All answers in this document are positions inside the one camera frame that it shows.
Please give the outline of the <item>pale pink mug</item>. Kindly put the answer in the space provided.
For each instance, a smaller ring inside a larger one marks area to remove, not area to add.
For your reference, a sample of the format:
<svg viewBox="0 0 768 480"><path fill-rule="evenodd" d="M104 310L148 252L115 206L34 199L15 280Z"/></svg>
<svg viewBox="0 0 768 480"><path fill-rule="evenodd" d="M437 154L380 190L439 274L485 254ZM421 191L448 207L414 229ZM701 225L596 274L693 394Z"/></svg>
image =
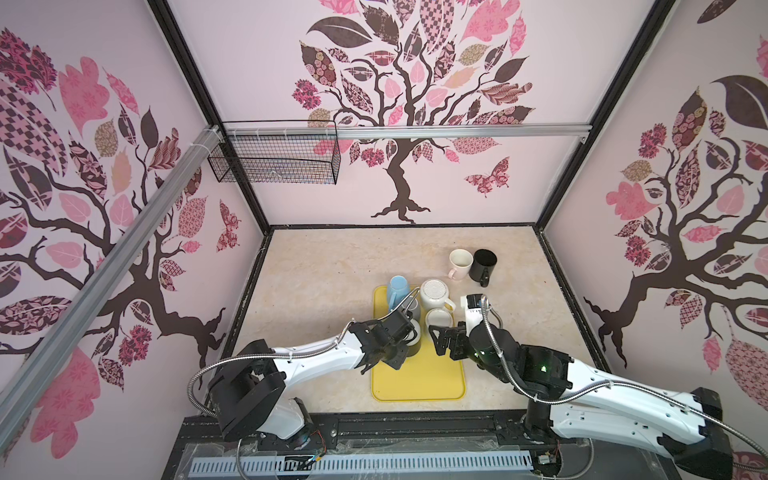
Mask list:
<svg viewBox="0 0 768 480"><path fill-rule="evenodd" d="M465 249L455 249L449 255L448 278L460 281L466 278L473 264L473 254Z"/></svg>

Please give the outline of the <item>black mug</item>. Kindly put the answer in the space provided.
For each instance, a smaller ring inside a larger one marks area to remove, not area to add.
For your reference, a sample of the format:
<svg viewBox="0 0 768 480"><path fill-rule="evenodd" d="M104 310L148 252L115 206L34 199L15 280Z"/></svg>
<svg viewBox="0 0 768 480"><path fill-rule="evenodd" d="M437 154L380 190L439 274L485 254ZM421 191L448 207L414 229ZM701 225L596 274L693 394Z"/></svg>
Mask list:
<svg viewBox="0 0 768 480"><path fill-rule="evenodd" d="M487 288L498 262L496 254L488 249L478 249L473 254L469 277L482 288Z"/></svg>

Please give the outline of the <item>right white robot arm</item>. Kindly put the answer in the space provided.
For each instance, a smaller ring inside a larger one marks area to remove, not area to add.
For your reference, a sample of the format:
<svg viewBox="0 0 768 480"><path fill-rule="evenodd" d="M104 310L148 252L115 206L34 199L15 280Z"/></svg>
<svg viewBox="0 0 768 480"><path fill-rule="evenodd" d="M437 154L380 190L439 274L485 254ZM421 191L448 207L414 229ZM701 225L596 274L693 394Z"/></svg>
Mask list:
<svg viewBox="0 0 768 480"><path fill-rule="evenodd" d="M735 462L717 392L672 392L629 381L548 347L524 345L494 325L431 326L437 355L471 360L528 400L525 430L585 438L669 458L704 479L729 479Z"/></svg>

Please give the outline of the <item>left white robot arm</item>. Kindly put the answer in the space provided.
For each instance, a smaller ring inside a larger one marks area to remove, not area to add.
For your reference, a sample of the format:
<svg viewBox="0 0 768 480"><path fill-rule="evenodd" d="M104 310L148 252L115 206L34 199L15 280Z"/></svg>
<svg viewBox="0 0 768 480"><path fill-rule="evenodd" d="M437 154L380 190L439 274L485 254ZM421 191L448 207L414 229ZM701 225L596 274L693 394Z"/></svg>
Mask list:
<svg viewBox="0 0 768 480"><path fill-rule="evenodd" d="M379 363L394 370L404 364L416 337L414 321L399 311L381 319L349 322L330 339L296 347L271 348L263 339L212 367L208 384L212 410L225 441L261 432L287 442L301 442L311 417L298 398L284 392L325 375Z"/></svg>

